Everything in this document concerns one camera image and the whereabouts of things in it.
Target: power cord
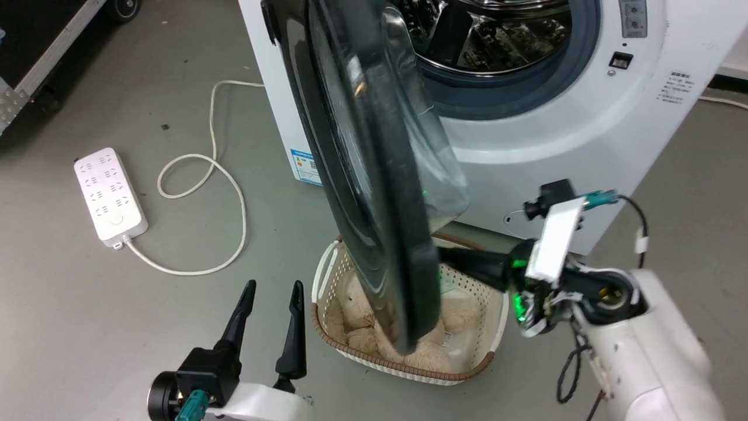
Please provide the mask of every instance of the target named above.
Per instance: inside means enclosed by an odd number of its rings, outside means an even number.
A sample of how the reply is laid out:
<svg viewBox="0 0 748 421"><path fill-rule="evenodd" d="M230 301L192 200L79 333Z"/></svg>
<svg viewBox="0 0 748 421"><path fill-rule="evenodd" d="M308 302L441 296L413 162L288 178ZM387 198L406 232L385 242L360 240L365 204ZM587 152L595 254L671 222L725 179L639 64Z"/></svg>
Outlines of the power cord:
<svg viewBox="0 0 748 421"><path fill-rule="evenodd" d="M589 415L587 415L586 421L592 421L592 418L595 416L595 412L597 412L598 406L600 406L600 402L602 402L604 397L605 392L601 390L600 393L598 393L598 397L595 399L595 403L592 404L592 409L589 410Z"/></svg>
<svg viewBox="0 0 748 421"><path fill-rule="evenodd" d="M733 100L726 100L724 98L700 97L699 100L706 101L708 103L727 104L727 105L736 106L742 109L748 109L748 104L740 103L738 101L733 101Z"/></svg>
<svg viewBox="0 0 748 421"><path fill-rule="evenodd" d="M649 222L647 222L647 217L644 214L644 210L642 210L642 207L639 206L639 204L636 203L632 198L625 195L618 195L618 199L621 199L622 201L630 204L631 207L634 208L634 210L637 212L637 215L639 215L639 220L642 223L641 232L637 234L637 245L634 250L639 253L639 269L641 269L644 267L644 260L647 255L647 248L649 243Z"/></svg>
<svg viewBox="0 0 748 421"><path fill-rule="evenodd" d="M574 333L574 342L577 344L577 347L573 349L569 354L568 357L566 357L566 364L563 365L563 369L561 369L561 374L559 375L558 381L556 382L556 400L561 405L565 404L566 402L569 402L572 397L574 397L574 392L577 391L577 384L579 383L579 377L582 372L582 358L581 354L584 351L589 351L592 349L591 346L589 346L586 343L582 343L580 341L580 335L577 334L576 330L573 330ZM576 359L576 365L574 366L574 377L571 379L571 386L568 389L568 392L561 396L563 391L563 382L566 379L566 372L568 371L569 366L571 365L571 362Z"/></svg>
<svg viewBox="0 0 748 421"><path fill-rule="evenodd" d="M236 194L239 196L239 205L242 208L242 239L239 241L239 246L236 248L236 251L234 252L231 257L229 257L228 260L226 260L224 263L212 268L212 269L205 269L205 270L195 270L195 271L186 271L186 270L173 270L169 269L167 267L163 267L158 263L155 263L146 255L144 255L140 250L138 250L137 247L135 247L135 244L132 243L132 239L129 237L129 235L125 235L122 240L123 242L132 250L133 253L135 253L136 256L138 256L142 261L149 264L151 267L160 270L164 273L169 273L171 275L178 275L178 276L200 276L200 275L207 275L209 273L218 272L219 270L225 268L229 264L232 264L234 260L236 260L237 257L239 257L239 254L242 253L242 250L244 249L244 243L247 239L247 208L245 205L244 200L244 193L242 193L242 189L239 187L239 184L234 180L233 177L229 174L226 169L219 164L216 159L218 158L217 155L217 147L215 143L215 130L213 129L213 110L215 108L215 93L222 85L240 85L240 86L249 86L252 88L264 88L265 86L262 83L251 83L251 82L241 82L238 80L221 80L220 82L216 83L213 86L213 90L210 93L210 116L209 116L209 126L210 126L210 140L213 145L213 154L212 157L208 157L206 155L202 154L186 154L182 155L180 157L176 157L173 160L171 160L166 166L161 170L161 173L159 174L159 178L156 181L156 187L159 189L159 193L161 196L164 196L167 199L181 199L185 196L189 196L192 193L194 193L195 190L199 189L200 187L205 184L205 182L208 180L210 175L213 173L213 169L217 168L220 172L223 172L226 178L228 178L229 182L231 182L231 185L236 190ZM169 193L166 193L162 186L162 181L164 178L164 174L175 164L178 163L181 160L186 160L189 158L197 158L200 160L205 160L210 163L210 168L208 168L208 171L205 173L205 176L203 176L203 179L198 181L197 184L195 184L191 189L185 191L184 193L179 193L176 195L172 195Z"/></svg>

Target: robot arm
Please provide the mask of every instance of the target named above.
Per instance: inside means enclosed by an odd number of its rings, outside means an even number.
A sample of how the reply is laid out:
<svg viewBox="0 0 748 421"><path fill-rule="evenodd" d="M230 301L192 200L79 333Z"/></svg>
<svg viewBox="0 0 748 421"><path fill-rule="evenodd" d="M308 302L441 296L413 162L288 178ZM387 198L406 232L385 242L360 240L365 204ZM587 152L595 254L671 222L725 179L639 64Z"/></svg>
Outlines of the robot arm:
<svg viewBox="0 0 748 421"><path fill-rule="evenodd" d="M660 280L631 272L647 310L614 324L587 324L590 364L612 420L724 420L711 389L711 365Z"/></svg>
<svg viewBox="0 0 748 421"><path fill-rule="evenodd" d="M708 380L709 359L655 274L595 269L568 256L581 214L614 203L615 192L576 197L568 181L558 181L541 193L525 206L529 218L545 218L538 241L520 244L507 256L483 253L479 259L469 251L442 249L443 261L510 292L523 336L569 322L612 420L724 420ZM490 273L487 261L494 262Z"/></svg>
<svg viewBox="0 0 748 421"><path fill-rule="evenodd" d="M617 198L613 191L577 197L568 181L545 185L536 203L525 204L528 218L545 218L539 240L520 243L509 254L439 249L440 260L510 293L523 336L570 323L580 343L575 354L586 353L612 420L723 421L708 380L709 359L655 274L595 269L568 255L581 214ZM248 283L212 350L195 348L176 373L156 378L148 398L153 421L311 420L309 402L295 394L290 382L306 374L300 282L291 300L286 347L276 365L278 382L272 388L239 383L240 338L254 286ZM559 397L561 403L566 400Z"/></svg>

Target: gray floor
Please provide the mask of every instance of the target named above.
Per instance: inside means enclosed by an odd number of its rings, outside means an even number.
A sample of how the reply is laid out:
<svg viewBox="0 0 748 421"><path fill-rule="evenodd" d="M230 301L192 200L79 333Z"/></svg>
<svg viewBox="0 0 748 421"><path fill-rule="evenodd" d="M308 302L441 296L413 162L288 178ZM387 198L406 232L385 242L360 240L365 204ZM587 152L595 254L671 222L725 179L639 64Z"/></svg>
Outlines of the gray floor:
<svg viewBox="0 0 748 421"><path fill-rule="evenodd" d="M242 379L272 383L292 281L309 286L337 233L322 190L292 178L263 90L226 88L218 100L221 161L245 191L250 220L244 254L220 273L177 278L104 247L72 167L106 146L122 155L150 221L136 241L157 261L196 270L229 256L239 241L239 207L225 179L215 175L193 196L169 201L156 192L156 176L177 155L209 153L216 81L260 81L238 7L150 0L81 72L59 114L29 112L0 138L1 418L146 420L153 377L217 339L250 278L259 286ZM652 224L649 266L705 341L732 420L748 419L745 117L726 106L696 106L636 194ZM180 166L167 189L184 190L204 169ZM622 214L593 261L632 265L636 227ZM512 243L460 225L448 231L494 249ZM576 398L555 403L571 347L565 329L522 339L510 326L490 369L451 388L345 360L311 326L307 337L309 375L298 385L313 397L318 420L581 420L596 392L585 368ZM595 419L605 420L604 411Z"/></svg>

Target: black cable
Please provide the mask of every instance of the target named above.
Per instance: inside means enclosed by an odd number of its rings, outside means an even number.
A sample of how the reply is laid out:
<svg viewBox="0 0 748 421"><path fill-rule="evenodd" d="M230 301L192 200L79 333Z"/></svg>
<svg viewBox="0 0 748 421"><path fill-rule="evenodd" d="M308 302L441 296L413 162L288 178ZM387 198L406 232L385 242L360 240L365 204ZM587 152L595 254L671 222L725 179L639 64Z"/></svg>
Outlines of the black cable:
<svg viewBox="0 0 748 421"><path fill-rule="evenodd" d="M632 198L628 196L618 195L618 198L630 204L631 207L634 208L634 210L639 215L639 220L642 222L642 236L649 237L649 223L647 222L647 217L644 215L644 210L642 210L642 207L639 206L638 203L636 203ZM639 254L639 269L644 267L644 258L646 254L647 254L646 250Z"/></svg>
<svg viewBox="0 0 748 421"><path fill-rule="evenodd" d="M574 332L574 341L577 343L577 347L568 354L568 357L566 357L566 364L564 364L563 369L561 369L561 374L559 375L559 379L556 384L556 400L560 404L565 404L566 402L568 402L571 399L571 397L574 396L574 392L577 391L577 383L579 382L579 375L582 372L581 354L584 351L589 351L592 349L592 347L589 346L588 344L579 343L579 339L577 338L576 332ZM568 371L568 368L571 365L571 362L574 359L574 357L577 358L577 364L574 367L574 378L571 379L571 387L569 387L566 395L561 396L561 391L563 389L563 381L566 379L566 372Z"/></svg>
<svg viewBox="0 0 748 421"><path fill-rule="evenodd" d="M598 406L600 406L600 402L603 400L604 396L605 396L605 392L601 390L600 393L598 393L598 398L595 399L595 404L593 404L592 409L589 410L589 415L587 416L586 421L592 421L592 417L595 416L595 412L598 410Z"/></svg>

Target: caster wheel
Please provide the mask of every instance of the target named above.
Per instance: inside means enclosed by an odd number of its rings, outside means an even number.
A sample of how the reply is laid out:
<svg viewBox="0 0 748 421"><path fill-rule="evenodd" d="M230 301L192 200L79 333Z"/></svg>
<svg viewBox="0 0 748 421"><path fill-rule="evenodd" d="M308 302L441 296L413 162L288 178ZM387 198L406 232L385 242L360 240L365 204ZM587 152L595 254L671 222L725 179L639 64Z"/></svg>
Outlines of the caster wheel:
<svg viewBox="0 0 748 421"><path fill-rule="evenodd" d="M128 23L140 11L141 0L109 0L104 4L106 14L115 22Z"/></svg>
<svg viewBox="0 0 748 421"><path fill-rule="evenodd" d="M47 115L55 114L62 108L62 104L48 86L42 87L34 96L34 105Z"/></svg>

